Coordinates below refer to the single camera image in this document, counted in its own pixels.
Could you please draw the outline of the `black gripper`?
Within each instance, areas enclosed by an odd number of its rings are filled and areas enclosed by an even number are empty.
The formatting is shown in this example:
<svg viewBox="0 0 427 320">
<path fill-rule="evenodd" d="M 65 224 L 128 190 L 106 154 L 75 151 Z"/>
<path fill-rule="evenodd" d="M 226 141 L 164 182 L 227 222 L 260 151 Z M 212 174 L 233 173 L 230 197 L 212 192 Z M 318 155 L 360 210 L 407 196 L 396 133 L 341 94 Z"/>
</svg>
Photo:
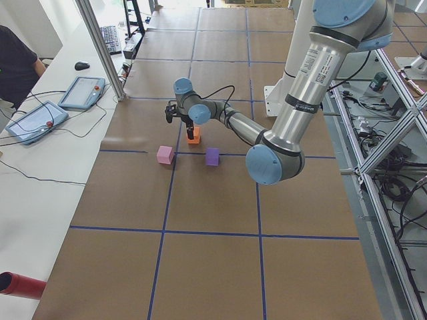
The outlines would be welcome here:
<svg viewBox="0 0 427 320">
<path fill-rule="evenodd" d="M 180 114 L 181 120 L 185 123 L 187 127 L 187 138 L 194 139 L 194 124 L 193 120 L 189 117 L 188 114 Z"/>
</svg>

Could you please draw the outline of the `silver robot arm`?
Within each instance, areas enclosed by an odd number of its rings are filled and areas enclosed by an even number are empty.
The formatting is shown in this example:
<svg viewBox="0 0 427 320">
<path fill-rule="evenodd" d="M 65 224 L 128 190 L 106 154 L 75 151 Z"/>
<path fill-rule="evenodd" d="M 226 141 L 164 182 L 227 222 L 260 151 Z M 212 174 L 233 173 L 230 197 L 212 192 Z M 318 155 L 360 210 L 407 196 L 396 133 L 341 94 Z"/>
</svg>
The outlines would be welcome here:
<svg viewBox="0 0 427 320">
<path fill-rule="evenodd" d="M 394 1 L 302 1 L 298 10 L 291 51 L 299 49 L 296 75 L 288 90 L 277 82 L 278 116 L 270 130 L 231 107 L 200 97 L 188 78 L 173 85 L 175 103 L 168 103 L 165 118 L 178 117 L 193 138 L 195 125 L 221 121 L 250 145 L 246 167 L 259 184 L 273 185 L 298 175 L 304 168 L 300 147 L 310 121 L 317 113 L 331 81 L 346 56 L 380 49 L 392 37 Z"/>
</svg>

